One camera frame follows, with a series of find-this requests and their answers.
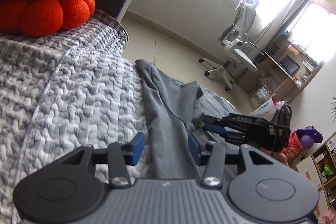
computer monitor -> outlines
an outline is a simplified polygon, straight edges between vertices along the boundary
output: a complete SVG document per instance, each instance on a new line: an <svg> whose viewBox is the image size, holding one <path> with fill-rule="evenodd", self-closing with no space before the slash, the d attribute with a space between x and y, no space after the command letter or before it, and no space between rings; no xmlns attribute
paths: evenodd
<svg viewBox="0 0 336 224"><path fill-rule="evenodd" d="M286 72L290 76L293 76L300 68L300 66L288 55L280 61L280 65L286 70Z"/></svg>

quilted bedspread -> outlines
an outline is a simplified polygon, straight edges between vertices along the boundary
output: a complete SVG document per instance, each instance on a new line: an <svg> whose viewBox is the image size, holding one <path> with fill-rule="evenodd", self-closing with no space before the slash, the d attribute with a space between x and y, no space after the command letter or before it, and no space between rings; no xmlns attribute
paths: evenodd
<svg viewBox="0 0 336 224"><path fill-rule="evenodd" d="M0 34L0 223L17 223L15 185L53 160L91 144L147 134L142 80L121 58L128 35L97 10L82 26L31 38ZM146 151L131 178L145 177ZM107 179L107 167L96 176Z"/></svg>

baseboard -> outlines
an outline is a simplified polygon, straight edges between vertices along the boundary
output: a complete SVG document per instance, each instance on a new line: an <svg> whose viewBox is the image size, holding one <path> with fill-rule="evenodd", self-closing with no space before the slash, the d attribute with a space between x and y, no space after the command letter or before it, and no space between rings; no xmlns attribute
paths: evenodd
<svg viewBox="0 0 336 224"><path fill-rule="evenodd" d="M221 61L220 59L218 59L217 57L213 56L212 54L208 53L206 50L202 49L201 47L197 46L196 44L192 43L191 41L189 41L188 39L181 37L180 35L172 32L171 30L168 30L165 27L162 27L161 25L152 22L150 20L148 20L147 18L144 18L142 16L139 16L135 13L132 13L130 11L126 11L125 13L125 17L128 17L132 20L135 20L147 27L150 27L160 33L163 33L164 35L180 42L181 44L187 46L188 48L191 48L193 51L201 54L203 57L210 59L211 61L218 63L220 65L223 65L224 62Z"/></svg>

purple balloon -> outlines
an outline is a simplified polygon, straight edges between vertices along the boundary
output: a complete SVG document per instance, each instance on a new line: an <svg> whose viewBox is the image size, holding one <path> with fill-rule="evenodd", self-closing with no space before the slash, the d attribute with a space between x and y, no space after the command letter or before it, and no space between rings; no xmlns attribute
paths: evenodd
<svg viewBox="0 0 336 224"><path fill-rule="evenodd" d="M312 148L312 146L314 145L314 142L315 142L314 137L310 135L303 135L301 137L301 144L304 149Z"/></svg>

white office chair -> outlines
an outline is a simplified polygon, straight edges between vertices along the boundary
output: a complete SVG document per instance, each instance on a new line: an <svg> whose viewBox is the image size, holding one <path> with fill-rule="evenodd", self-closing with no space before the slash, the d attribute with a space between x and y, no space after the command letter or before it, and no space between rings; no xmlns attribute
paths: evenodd
<svg viewBox="0 0 336 224"><path fill-rule="evenodd" d="M253 64L251 59L247 55L239 50L241 47L249 47L257 49L261 54L264 54L261 49L256 45L249 42L249 37L246 34L251 28L256 11L255 8L258 6L258 0L241 0L239 5L235 9L237 11L235 20L233 24L228 27L223 34L219 37L219 41L224 47L225 53L230 57L223 66L212 62L207 58L201 58L200 63L207 63L214 67L214 69L204 72L204 75L208 77L212 73L221 72L223 78L226 82L226 91L232 89L232 84L235 82L230 73L227 71L228 65L231 63L231 60L241 64L243 63L249 70L257 71L256 66Z"/></svg>

